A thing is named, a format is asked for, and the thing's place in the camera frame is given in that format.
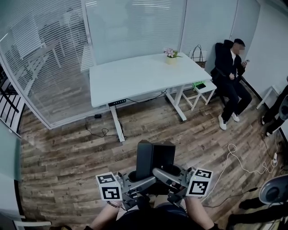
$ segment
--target black jacket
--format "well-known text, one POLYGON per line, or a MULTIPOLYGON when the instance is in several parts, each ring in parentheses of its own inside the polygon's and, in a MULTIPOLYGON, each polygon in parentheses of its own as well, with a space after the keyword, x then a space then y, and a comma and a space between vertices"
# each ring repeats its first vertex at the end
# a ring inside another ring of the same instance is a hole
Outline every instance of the black jacket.
POLYGON ((219 55, 216 57, 215 67, 221 70, 222 73, 227 77, 229 77, 230 73, 234 74, 236 79, 237 71, 239 76, 242 76, 242 74, 245 72, 245 68, 243 68, 241 62, 241 57, 239 55, 236 55, 233 64, 231 50, 229 48, 223 47, 219 55))

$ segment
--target black pants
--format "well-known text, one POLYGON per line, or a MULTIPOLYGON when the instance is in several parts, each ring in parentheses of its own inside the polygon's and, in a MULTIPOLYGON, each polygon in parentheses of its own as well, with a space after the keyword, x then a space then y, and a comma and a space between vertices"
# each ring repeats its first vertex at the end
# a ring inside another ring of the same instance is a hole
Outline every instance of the black pants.
POLYGON ((229 98, 229 101, 222 113, 222 118, 226 122, 229 120, 233 112, 240 115, 252 100, 250 93, 238 81, 238 79, 230 80, 221 76, 217 79, 216 86, 224 97, 229 98))
MULTIPOLYGON (((265 123, 269 123, 279 113, 280 105, 287 95, 288 95, 288 86, 285 87, 283 92, 277 98, 274 105, 266 112, 266 114, 263 118, 263 121, 265 123)), ((278 129, 283 123, 284 123, 284 121, 279 117, 272 125, 270 125, 267 128, 267 132, 272 134, 273 131, 278 129)))
MULTIPOLYGON (((259 198, 245 200, 242 203, 245 203, 245 209, 259 208, 264 205, 259 200, 259 198)), ((285 203, 282 205, 275 205, 268 209, 260 210, 260 211, 249 213, 249 214, 239 214, 239 215, 232 214, 229 216, 228 225, 234 226, 238 223, 243 223, 243 224, 264 223, 264 222, 277 220, 282 217, 286 217, 287 215, 288 215, 288 205, 287 203, 285 203)))

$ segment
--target green object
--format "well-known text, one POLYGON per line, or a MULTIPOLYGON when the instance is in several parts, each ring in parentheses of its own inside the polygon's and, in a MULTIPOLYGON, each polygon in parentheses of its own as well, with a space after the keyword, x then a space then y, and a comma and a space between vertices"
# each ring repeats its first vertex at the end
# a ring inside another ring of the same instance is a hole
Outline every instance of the green object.
POLYGON ((205 83, 205 81, 195 82, 195 83, 193 83, 193 86, 196 87, 197 85, 204 84, 204 83, 205 83))

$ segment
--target white stool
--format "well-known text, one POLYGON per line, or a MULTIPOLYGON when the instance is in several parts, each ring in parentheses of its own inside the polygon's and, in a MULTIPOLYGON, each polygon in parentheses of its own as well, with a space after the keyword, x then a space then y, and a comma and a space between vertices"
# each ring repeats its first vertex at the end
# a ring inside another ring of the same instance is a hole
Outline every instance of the white stool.
POLYGON ((186 97, 185 94, 184 94, 184 92, 182 93, 182 95, 183 95, 183 97, 185 98, 185 100, 186 100, 186 101, 188 102, 188 104, 191 106, 191 111, 194 110, 194 108, 195 108, 195 106, 196 106, 196 104, 197 104, 200 96, 201 96, 202 99, 206 102, 205 105, 207 105, 208 102, 210 101, 210 99, 211 99, 211 97, 212 97, 215 89, 217 89, 217 87, 216 87, 211 81, 205 81, 204 84, 205 84, 206 87, 204 87, 204 88, 202 88, 202 89, 198 89, 197 87, 194 87, 194 91, 196 91, 196 92, 198 93, 196 96, 186 97), (211 94, 210 94, 210 96, 208 97, 208 99, 206 99, 202 94, 203 94, 203 93, 206 93, 206 92, 210 92, 210 91, 211 91, 211 94), (194 101, 194 104, 192 104, 190 100, 191 100, 191 99, 194 99, 194 98, 195 98, 196 100, 194 101))
POLYGON ((266 99, 268 98, 268 96, 270 95, 270 93, 272 92, 272 90, 274 90, 274 92, 276 93, 277 96, 279 96, 281 94, 281 92, 276 88, 275 85, 272 85, 270 87, 270 89, 268 90, 268 92, 266 93, 265 97, 263 98, 263 100, 259 103, 259 105, 256 107, 256 109, 259 109, 261 105, 264 104, 264 102, 266 101, 266 99))

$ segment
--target wooden floor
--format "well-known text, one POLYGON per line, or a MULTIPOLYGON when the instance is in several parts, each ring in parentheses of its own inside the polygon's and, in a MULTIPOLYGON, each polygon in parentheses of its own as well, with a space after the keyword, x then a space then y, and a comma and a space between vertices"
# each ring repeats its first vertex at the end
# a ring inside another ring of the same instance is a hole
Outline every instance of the wooden floor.
MULTIPOLYGON (((199 101, 193 112, 181 99, 180 107, 187 117, 186 122, 180 120, 164 97, 120 108, 117 110, 119 120, 128 137, 124 143, 115 136, 99 138, 90 135, 85 130, 84 120, 48 130, 29 110, 25 111, 20 128, 22 183, 19 184, 25 215, 52 221, 54 226, 66 224, 76 230, 83 229, 104 205, 95 175, 135 168, 137 143, 142 139, 171 141, 176 145, 175 163, 214 171, 212 185, 224 168, 230 143, 237 146, 236 155, 246 169, 262 171, 265 161, 271 170, 270 156, 276 152, 275 134, 264 139, 267 151, 261 138, 264 129, 259 123, 265 108, 262 106, 256 110, 259 100, 251 94, 253 100, 240 115, 240 122, 231 119, 226 131, 222 131, 218 124, 217 117, 223 109, 219 99, 214 99, 208 106, 199 101)), ((116 134, 110 113, 103 114, 99 120, 88 120, 93 133, 101 135, 101 129, 108 128, 109 134, 116 134)), ((281 141, 280 133, 276 134, 277 142, 281 141)), ((203 204, 215 206, 230 195, 260 187, 278 175, 280 167, 277 166, 272 174, 249 174, 231 156, 219 183, 203 204)), ((258 193, 247 193, 227 200, 218 208, 205 209, 213 221, 224 228, 231 213, 244 213, 238 208, 240 201, 255 198, 258 193)))

